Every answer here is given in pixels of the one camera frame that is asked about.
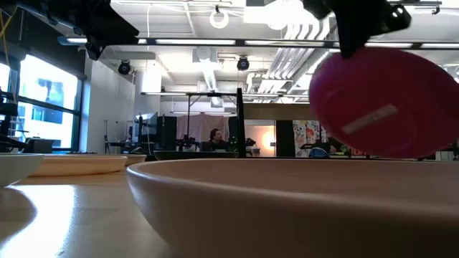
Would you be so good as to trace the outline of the person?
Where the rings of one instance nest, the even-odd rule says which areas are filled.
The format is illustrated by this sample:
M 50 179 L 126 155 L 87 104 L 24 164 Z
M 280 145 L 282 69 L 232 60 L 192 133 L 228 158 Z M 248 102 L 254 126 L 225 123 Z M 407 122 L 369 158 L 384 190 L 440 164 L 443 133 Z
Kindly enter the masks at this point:
M 228 143 L 223 140 L 221 131 L 212 129 L 207 142 L 201 142 L 201 151 L 227 151 Z

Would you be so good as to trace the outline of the tan plate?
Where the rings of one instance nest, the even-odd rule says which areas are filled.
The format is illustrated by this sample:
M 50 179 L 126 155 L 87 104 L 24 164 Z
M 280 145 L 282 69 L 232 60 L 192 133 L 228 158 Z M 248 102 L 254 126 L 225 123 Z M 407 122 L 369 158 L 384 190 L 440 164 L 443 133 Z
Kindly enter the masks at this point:
M 113 173 L 123 170 L 127 160 L 126 156 L 48 154 L 31 177 Z
M 143 154 L 124 154 L 127 158 L 125 166 L 130 166 L 137 163 L 143 163 L 146 161 L 147 155 Z

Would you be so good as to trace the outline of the background computer monitor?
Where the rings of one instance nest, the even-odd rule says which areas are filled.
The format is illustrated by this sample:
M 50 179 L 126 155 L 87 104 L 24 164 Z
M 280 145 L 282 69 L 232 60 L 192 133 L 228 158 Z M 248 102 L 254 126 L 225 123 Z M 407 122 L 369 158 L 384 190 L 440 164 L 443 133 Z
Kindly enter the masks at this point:
M 155 142 L 158 127 L 158 113 L 146 113 L 135 116 L 133 140 L 135 142 Z

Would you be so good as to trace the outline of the salmon pink plate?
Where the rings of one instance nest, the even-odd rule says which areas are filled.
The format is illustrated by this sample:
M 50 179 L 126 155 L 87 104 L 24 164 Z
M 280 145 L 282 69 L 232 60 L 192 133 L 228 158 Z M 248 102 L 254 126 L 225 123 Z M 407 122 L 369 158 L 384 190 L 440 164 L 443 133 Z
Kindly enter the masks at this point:
M 459 258 L 459 162 L 189 159 L 128 167 L 187 258 Z

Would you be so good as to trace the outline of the pale pink plate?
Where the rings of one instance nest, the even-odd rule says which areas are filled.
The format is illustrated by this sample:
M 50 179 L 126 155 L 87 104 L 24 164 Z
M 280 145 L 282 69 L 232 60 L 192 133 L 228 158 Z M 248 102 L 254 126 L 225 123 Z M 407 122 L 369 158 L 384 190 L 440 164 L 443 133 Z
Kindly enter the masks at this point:
M 0 153 L 0 188 L 18 183 L 38 170 L 44 155 Z

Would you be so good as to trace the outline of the long ceiling light strip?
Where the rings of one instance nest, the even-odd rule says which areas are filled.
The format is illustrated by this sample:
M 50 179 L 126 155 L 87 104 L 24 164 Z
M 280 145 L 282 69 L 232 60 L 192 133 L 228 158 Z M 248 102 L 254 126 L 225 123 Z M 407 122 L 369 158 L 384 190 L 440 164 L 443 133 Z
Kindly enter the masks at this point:
M 197 39 L 141 38 L 141 46 L 210 46 L 210 47 L 287 47 L 338 49 L 338 41 L 324 40 L 277 40 L 277 39 Z M 458 42 L 367 42 L 366 47 L 383 47 L 411 50 L 459 50 Z

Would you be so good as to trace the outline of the dark cabinet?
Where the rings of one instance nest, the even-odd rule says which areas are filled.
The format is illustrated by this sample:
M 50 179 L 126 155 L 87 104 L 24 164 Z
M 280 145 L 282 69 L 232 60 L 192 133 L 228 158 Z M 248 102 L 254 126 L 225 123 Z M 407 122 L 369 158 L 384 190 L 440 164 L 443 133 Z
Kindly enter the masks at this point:
M 292 120 L 277 120 L 275 126 L 276 156 L 295 158 L 295 141 Z

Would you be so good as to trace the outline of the black background rig frame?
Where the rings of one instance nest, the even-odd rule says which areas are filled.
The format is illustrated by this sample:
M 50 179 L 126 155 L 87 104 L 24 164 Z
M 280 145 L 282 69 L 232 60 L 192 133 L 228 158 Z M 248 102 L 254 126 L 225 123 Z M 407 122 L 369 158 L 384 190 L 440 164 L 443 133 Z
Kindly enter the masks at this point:
M 221 100 L 227 96 L 234 101 L 236 108 L 242 104 L 242 95 L 237 93 L 220 93 L 220 92 L 142 92 L 142 95 L 158 95 L 158 96 L 187 96 L 188 103 L 186 109 L 186 118 L 184 116 L 176 119 L 176 140 L 174 140 L 173 150 L 176 148 L 179 151 L 186 150 L 191 145 L 202 147 L 204 143 L 207 147 L 204 149 L 210 151 L 210 144 L 214 131 L 219 130 L 217 139 L 225 142 L 225 138 L 229 136 L 229 118 L 224 117 L 224 113 L 217 116 L 212 116 L 203 112 L 198 112 L 197 115 L 192 115 L 191 105 L 194 104 L 200 97 L 216 97 Z

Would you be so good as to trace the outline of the colourful flower poster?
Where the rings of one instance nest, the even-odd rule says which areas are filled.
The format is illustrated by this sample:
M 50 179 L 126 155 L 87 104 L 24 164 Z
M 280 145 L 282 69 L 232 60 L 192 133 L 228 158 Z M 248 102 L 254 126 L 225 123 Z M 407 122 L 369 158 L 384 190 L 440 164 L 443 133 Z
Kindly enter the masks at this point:
M 304 144 L 313 145 L 317 141 L 325 143 L 328 140 L 325 129 L 317 120 L 294 120 L 293 135 L 296 158 L 308 157 L 310 150 L 301 149 Z

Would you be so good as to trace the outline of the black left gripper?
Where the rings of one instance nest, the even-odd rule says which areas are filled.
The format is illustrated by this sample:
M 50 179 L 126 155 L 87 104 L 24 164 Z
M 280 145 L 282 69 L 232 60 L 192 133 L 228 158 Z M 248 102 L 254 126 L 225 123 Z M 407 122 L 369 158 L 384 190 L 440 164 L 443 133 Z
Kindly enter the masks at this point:
M 138 44 L 139 31 L 119 15 L 110 0 L 78 0 L 74 33 L 84 35 L 87 55 L 98 60 L 110 45 Z

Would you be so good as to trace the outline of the magenta plate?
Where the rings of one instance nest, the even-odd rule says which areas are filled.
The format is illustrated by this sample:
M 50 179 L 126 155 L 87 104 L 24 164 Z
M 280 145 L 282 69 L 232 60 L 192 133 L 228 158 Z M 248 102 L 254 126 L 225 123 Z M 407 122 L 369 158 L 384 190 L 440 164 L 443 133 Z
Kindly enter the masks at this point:
M 409 52 L 335 53 L 314 72 L 309 98 L 328 133 L 370 155 L 422 158 L 459 139 L 459 83 Z

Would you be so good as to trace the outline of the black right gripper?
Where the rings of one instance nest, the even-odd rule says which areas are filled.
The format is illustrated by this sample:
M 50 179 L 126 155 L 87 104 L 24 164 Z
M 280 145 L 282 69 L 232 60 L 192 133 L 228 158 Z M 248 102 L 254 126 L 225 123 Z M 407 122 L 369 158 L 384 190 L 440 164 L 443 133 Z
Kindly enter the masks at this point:
M 410 26 L 412 17 L 401 4 L 388 0 L 301 0 L 315 18 L 334 14 L 341 56 L 349 59 L 370 37 L 397 32 Z

